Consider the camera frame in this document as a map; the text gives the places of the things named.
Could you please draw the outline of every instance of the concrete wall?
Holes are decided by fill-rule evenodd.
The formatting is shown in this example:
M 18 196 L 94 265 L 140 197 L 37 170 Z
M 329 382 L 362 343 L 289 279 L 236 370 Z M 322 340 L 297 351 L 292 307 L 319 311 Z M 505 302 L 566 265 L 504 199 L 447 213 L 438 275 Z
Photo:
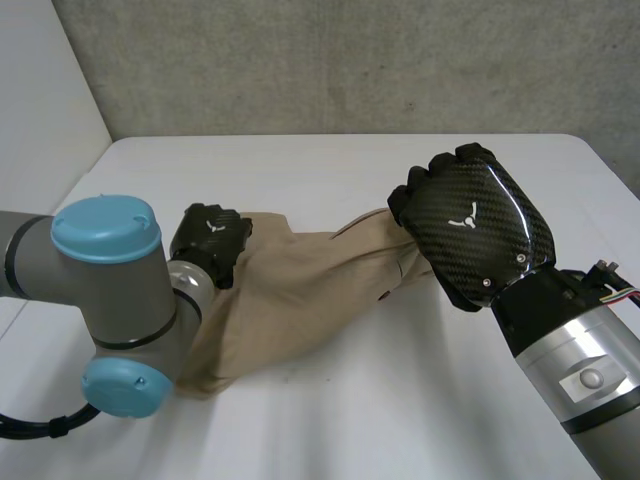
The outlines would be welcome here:
M 640 194 L 635 0 L 54 4 L 116 139 L 564 132 Z

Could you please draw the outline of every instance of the gray robot arm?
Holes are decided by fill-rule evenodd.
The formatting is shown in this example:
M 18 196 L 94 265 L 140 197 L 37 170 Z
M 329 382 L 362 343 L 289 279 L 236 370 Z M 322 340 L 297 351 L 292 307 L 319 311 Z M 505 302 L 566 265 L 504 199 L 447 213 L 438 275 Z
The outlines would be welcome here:
M 638 478 L 640 341 L 605 305 L 608 287 L 630 285 L 603 263 L 588 274 L 556 270 L 548 225 L 478 144 L 411 169 L 389 207 L 456 307 L 492 309 L 516 362 L 594 470 Z
M 96 347 L 82 377 L 87 401 L 142 418 L 178 377 L 214 286 L 228 288 L 251 221 L 192 205 L 166 262 L 153 210 L 100 196 L 55 217 L 0 212 L 0 296 L 77 306 Z

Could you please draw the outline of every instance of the beige cloth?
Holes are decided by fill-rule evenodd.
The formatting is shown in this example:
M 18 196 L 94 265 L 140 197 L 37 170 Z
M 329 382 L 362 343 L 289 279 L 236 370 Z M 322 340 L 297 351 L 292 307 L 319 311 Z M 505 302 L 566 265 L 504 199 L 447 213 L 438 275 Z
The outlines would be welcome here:
M 234 287 L 217 292 L 178 379 L 207 397 L 339 332 L 387 292 L 431 273 L 391 213 L 376 210 L 336 233 L 291 231 L 282 215 L 246 213 L 253 234 Z

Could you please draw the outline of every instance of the black cable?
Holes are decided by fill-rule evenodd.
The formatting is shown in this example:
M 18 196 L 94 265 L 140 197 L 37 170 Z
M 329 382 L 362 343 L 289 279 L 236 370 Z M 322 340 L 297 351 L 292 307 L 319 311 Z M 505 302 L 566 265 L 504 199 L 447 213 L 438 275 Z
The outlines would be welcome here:
M 0 414 L 0 438 L 33 440 L 35 438 L 63 437 L 69 431 L 93 420 L 100 410 L 86 404 L 69 417 L 58 417 L 49 422 L 27 422 Z
M 625 288 L 635 288 L 616 272 L 608 272 L 607 283 L 618 291 L 624 290 Z M 629 300 L 635 303 L 636 307 L 640 308 L 640 299 L 638 299 L 638 297 L 631 295 Z

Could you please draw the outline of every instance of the logo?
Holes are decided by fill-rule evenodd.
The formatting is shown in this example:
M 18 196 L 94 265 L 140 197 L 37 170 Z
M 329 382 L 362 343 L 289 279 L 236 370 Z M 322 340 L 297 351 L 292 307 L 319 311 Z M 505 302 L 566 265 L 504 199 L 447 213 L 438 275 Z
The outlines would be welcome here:
M 453 220 L 449 220 L 449 225 L 453 225 L 454 227 L 471 227 L 476 228 L 476 202 L 471 203 L 471 215 L 464 219 L 464 222 L 454 222 Z
M 224 230 L 227 227 L 216 227 L 215 225 L 211 225 L 209 223 L 209 220 L 207 220 L 207 227 L 209 227 L 211 229 L 211 233 L 216 233 L 216 232 L 221 232 L 222 230 Z

